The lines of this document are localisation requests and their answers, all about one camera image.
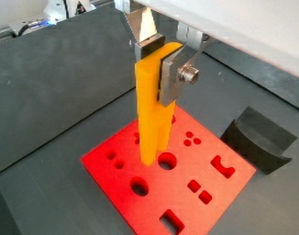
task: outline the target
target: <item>red peg board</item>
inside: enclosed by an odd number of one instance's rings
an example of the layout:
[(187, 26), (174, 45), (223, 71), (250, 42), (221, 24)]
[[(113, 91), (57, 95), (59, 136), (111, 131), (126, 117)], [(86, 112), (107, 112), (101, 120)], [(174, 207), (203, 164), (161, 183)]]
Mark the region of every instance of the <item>red peg board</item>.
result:
[(257, 172), (211, 131), (175, 109), (170, 147), (141, 162), (138, 121), (83, 164), (139, 235), (207, 234)]

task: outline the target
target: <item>screw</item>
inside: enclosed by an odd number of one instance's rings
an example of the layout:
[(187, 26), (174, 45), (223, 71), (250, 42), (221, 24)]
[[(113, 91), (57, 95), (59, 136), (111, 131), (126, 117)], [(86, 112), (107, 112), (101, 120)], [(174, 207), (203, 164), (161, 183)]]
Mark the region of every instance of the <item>screw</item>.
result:
[(201, 71), (193, 66), (185, 66), (181, 71), (181, 80), (187, 82), (189, 84), (195, 84), (199, 80)]

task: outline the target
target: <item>cable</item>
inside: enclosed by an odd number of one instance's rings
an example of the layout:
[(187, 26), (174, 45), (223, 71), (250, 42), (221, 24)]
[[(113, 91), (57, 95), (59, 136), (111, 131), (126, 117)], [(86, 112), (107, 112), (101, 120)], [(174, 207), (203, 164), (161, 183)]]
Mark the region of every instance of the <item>cable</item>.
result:
[(29, 25), (25, 25), (19, 31), (18, 37), (23, 35), (25, 31), (30, 29)]
[[(67, 0), (65, 0), (66, 10), (67, 10)], [(67, 18), (69, 18), (69, 10), (67, 10)]]

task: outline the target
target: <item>circular hole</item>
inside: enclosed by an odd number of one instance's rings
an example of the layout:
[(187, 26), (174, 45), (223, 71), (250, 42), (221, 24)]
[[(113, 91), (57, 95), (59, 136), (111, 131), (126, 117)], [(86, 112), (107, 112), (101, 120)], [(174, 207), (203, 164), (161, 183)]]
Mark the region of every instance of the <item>circular hole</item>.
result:
[(130, 186), (138, 196), (147, 196), (149, 185), (141, 177), (134, 177), (130, 181)]
[(125, 166), (126, 166), (126, 162), (125, 162), (123, 160), (118, 160), (118, 161), (115, 162), (115, 168), (117, 168), (117, 169), (123, 169)]
[(171, 152), (163, 152), (158, 157), (158, 164), (165, 170), (173, 170), (177, 166), (177, 158)]
[(191, 141), (190, 140), (185, 140), (185, 145), (186, 146), (191, 146)]
[(194, 133), (191, 131), (187, 131), (186, 135), (187, 135), (189, 138), (194, 137)]
[(113, 160), (113, 159), (115, 158), (115, 156), (117, 156), (115, 152), (114, 152), (114, 151), (110, 151), (109, 154), (107, 154), (107, 158), (109, 158), (110, 160)]
[(199, 138), (195, 138), (195, 139), (194, 139), (194, 143), (195, 143), (195, 144), (202, 144), (202, 140), (201, 140)]

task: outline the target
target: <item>yellow block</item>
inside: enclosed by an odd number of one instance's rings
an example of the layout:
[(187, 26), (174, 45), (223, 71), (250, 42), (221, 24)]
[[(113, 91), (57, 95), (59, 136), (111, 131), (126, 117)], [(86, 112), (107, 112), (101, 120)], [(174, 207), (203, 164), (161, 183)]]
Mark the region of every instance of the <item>yellow block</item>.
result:
[(157, 160), (158, 151), (169, 147), (175, 102), (167, 107), (158, 102), (158, 84), (162, 59), (181, 47), (177, 42), (169, 43), (135, 65), (141, 154), (146, 165)]

